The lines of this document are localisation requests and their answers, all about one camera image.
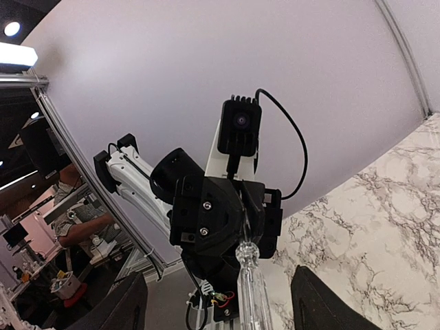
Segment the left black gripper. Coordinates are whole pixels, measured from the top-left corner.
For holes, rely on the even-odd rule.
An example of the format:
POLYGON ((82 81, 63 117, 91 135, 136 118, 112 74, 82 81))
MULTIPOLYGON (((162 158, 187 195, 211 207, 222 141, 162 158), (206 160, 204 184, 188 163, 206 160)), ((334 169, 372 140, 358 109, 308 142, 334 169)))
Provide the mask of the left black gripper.
POLYGON ((262 259, 273 257, 283 217, 280 190, 255 181, 207 177, 182 148, 157 164, 150 184, 172 206, 170 244, 182 249, 182 260, 197 278, 236 281, 235 250, 244 235, 262 259))

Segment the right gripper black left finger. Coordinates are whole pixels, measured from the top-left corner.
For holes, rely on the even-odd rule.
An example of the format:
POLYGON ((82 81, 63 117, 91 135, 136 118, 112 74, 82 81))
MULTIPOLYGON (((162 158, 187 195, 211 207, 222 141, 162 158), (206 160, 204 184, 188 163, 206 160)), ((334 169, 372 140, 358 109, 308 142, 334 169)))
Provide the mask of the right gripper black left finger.
POLYGON ((86 316, 70 325, 71 330, 143 330, 148 287, 139 273, 128 275, 86 316))

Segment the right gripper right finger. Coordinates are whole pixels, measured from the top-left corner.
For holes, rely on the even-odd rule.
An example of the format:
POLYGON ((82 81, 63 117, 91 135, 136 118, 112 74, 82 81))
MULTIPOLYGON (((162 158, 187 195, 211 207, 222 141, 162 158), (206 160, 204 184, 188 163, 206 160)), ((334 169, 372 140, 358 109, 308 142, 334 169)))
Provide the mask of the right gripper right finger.
POLYGON ((297 266, 290 289, 295 329, 380 330, 350 308, 306 266, 297 266))

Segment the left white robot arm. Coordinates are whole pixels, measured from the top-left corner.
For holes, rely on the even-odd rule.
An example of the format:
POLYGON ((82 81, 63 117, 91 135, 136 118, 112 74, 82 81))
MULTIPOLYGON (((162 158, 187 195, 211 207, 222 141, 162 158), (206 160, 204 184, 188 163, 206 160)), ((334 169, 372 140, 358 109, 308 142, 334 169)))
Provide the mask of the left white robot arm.
POLYGON ((256 154, 254 144, 213 142, 205 168, 181 148, 150 166, 128 134, 93 162, 102 185, 161 225, 190 276, 209 284, 206 319, 271 329, 259 261, 274 255, 283 210, 281 192, 254 178, 256 154))

